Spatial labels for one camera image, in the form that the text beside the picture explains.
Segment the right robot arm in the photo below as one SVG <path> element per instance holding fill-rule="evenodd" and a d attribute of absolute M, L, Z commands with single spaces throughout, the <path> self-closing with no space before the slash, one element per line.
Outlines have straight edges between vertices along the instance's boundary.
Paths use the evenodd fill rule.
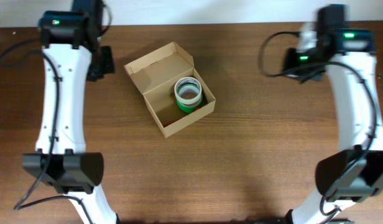
<path fill-rule="evenodd" d="M 327 75 L 338 119 L 338 152 L 315 169 L 315 189 L 286 223 L 329 223 L 343 210 L 383 190 L 383 122 L 376 91 L 376 46 L 367 29 L 346 20 L 343 4 L 317 12 L 297 32 L 282 75 L 300 82 Z"/>

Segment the white masking tape roll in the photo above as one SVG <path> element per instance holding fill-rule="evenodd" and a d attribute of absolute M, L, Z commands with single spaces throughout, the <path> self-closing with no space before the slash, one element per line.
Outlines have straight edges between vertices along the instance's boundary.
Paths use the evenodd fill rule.
<path fill-rule="evenodd" d="M 175 97 L 183 105 L 193 105 L 201 100 L 202 86 L 194 77 L 179 79 L 174 86 Z"/>

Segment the brown cardboard box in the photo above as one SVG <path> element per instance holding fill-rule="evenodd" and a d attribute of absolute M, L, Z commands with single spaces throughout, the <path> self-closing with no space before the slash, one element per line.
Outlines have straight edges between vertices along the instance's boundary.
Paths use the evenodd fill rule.
<path fill-rule="evenodd" d="M 195 69 L 193 57 L 175 42 L 126 64 L 124 69 L 165 138 L 214 111 L 216 98 Z M 185 77 L 196 78 L 203 90 L 201 108 L 190 114 L 178 107 L 174 92 L 176 82 Z M 176 123 L 163 127 L 178 118 Z"/>

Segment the red utility knife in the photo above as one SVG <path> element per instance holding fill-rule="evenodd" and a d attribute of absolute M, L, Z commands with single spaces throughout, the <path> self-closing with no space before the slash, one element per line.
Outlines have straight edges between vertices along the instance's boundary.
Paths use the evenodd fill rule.
<path fill-rule="evenodd" d="M 198 111 L 200 108 L 201 108 L 201 107 L 196 107 L 196 108 L 192 111 L 192 113 L 194 113 L 195 111 Z M 173 123 L 176 123 L 176 122 L 177 122 L 178 120 L 180 120 L 180 119 L 181 119 L 181 118 L 178 118 L 178 119 L 176 119 L 176 120 L 173 120 L 173 121 L 171 121 L 171 122 L 169 122 L 169 123 L 163 125 L 163 127 L 165 128 L 165 127 L 167 127 L 167 126 L 169 126 L 169 125 L 171 125 L 171 124 L 173 124 Z"/>

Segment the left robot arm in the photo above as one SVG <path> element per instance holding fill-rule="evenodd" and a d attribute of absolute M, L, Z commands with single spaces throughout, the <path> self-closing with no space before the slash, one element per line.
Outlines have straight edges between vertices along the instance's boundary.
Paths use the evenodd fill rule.
<path fill-rule="evenodd" d="M 23 157 L 37 183 L 51 186 L 58 199 L 72 202 L 84 223 L 118 223 L 102 188 L 103 156 L 86 150 L 83 108 L 87 82 L 114 73 L 103 1 L 74 1 L 69 11 L 47 11 L 39 20 L 45 65 L 42 125 L 35 152 Z"/>

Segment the green tape roll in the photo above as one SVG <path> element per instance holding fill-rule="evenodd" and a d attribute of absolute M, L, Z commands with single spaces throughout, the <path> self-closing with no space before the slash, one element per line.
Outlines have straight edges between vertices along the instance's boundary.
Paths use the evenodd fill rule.
<path fill-rule="evenodd" d="M 181 96 L 176 95 L 176 102 L 178 107 L 185 113 L 192 113 L 194 112 L 198 107 L 200 107 L 202 101 L 203 101 L 203 96 L 202 95 L 197 95 L 194 98 L 186 99 L 182 98 Z"/>

